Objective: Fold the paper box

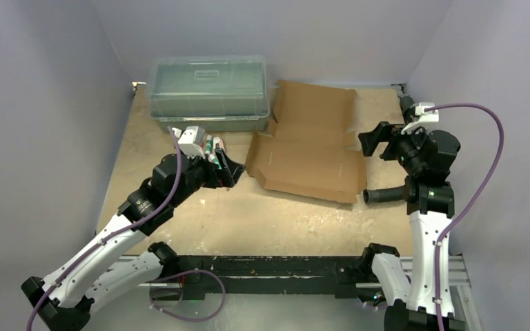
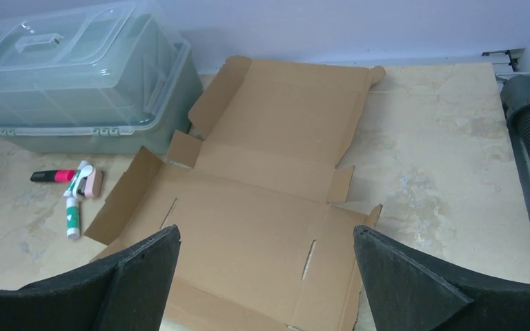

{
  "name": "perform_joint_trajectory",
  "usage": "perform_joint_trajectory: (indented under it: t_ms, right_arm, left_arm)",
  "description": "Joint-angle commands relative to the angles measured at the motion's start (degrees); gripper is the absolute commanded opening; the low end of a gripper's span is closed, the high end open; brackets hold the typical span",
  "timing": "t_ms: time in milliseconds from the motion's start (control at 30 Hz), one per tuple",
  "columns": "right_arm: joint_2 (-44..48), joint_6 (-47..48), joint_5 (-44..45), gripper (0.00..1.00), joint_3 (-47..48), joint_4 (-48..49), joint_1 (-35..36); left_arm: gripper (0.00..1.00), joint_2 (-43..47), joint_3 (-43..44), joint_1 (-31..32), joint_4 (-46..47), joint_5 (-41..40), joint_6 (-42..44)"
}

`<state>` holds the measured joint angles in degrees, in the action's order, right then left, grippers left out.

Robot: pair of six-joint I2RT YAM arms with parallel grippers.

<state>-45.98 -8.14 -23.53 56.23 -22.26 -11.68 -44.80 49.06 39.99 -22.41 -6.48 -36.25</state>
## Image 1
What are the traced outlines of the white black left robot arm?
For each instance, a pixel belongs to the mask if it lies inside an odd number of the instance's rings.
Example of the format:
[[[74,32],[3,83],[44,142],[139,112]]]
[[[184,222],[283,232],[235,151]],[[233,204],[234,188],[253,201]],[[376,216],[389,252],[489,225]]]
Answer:
[[[195,272],[163,242],[152,244],[124,267],[114,263],[171,219],[175,208],[196,191],[232,188],[244,171],[244,165],[220,148],[208,157],[187,157],[183,152],[166,155],[91,242],[48,276],[29,277],[22,283],[33,306],[27,330],[35,317],[50,330],[81,330],[95,311],[132,287]]]

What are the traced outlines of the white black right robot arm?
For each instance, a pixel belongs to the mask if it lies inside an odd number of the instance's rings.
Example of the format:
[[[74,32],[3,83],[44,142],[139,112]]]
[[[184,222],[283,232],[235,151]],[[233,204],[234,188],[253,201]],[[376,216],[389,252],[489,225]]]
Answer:
[[[395,248],[372,243],[360,261],[365,279],[378,280],[387,308],[385,330],[466,330],[455,315],[449,288],[449,226],[455,198],[447,178],[461,145],[449,132],[427,132],[422,126],[408,131],[386,121],[359,135],[364,156],[379,143],[380,155],[397,161],[407,173],[403,199],[413,235],[411,275],[407,276]]]

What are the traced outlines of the brown cardboard box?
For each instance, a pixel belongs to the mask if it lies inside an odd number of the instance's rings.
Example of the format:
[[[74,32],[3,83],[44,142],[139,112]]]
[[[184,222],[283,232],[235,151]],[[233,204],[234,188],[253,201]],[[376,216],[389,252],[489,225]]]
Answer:
[[[279,80],[267,132],[254,132],[245,166],[267,190],[353,204],[367,187],[352,147],[357,92]]]

